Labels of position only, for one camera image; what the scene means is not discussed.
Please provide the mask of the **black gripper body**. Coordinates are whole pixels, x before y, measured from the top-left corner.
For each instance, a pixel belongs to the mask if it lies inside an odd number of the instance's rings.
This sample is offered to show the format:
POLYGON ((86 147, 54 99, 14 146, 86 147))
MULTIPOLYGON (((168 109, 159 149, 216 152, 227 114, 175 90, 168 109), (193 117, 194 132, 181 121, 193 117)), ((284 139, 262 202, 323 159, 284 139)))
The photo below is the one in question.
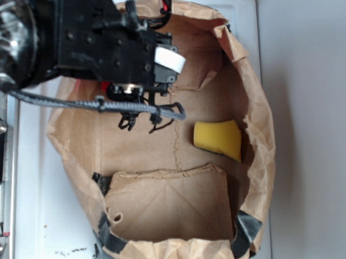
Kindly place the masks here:
POLYGON ((62 76, 111 83, 121 96, 167 94, 185 58, 160 33, 172 0, 158 0, 158 17, 141 18, 133 0, 119 11, 113 0, 55 0, 54 67, 62 76))

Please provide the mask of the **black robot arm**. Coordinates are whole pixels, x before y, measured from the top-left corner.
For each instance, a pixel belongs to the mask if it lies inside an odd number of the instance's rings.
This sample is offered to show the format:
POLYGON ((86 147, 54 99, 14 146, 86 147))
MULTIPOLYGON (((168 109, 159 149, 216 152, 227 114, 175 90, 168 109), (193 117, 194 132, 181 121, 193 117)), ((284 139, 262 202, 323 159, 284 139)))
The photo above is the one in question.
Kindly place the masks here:
POLYGON ((172 0, 142 18, 133 0, 0 0, 0 90, 24 89, 59 76, 100 81, 115 99, 165 95, 185 58, 160 33, 172 0))

